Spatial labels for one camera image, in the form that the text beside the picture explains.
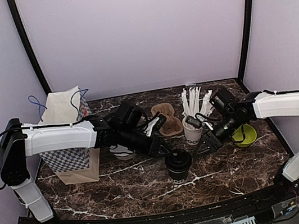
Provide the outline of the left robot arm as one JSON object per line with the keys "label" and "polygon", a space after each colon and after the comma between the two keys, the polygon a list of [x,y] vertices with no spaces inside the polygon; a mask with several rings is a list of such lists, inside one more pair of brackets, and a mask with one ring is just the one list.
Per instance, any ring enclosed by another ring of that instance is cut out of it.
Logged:
{"label": "left robot arm", "polygon": [[0,133],[1,180],[22,199],[38,222],[64,224],[55,218],[54,210],[30,177],[27,157],[63,149],[110,146],[122,146],[151,158],[171,155],[171,148],[155,134],[165,117],[157,115],[141,125],[143,115],[139,106],[122,102],[105,117],[89,115],[72,123],[33,125],[10,119],[6,130]]}

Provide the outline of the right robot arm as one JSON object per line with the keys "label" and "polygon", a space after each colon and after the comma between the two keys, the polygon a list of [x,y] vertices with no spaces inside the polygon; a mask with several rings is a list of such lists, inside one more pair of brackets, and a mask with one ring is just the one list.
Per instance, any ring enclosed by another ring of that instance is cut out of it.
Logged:
{"label": "right robot arm", "polygon": [[[251,120],[272,117],[299,117],[299,90],[248,93],[242,99],[221,88],[210,99],[211,105],[222,115],[221,121],[209,127],[201,136],[195,155],[213,153],[234,135],[237,129]],[[271,188],[271,197],[278,202],[292,191],[292,182],[299,179],[299,152],[279,170]]]}

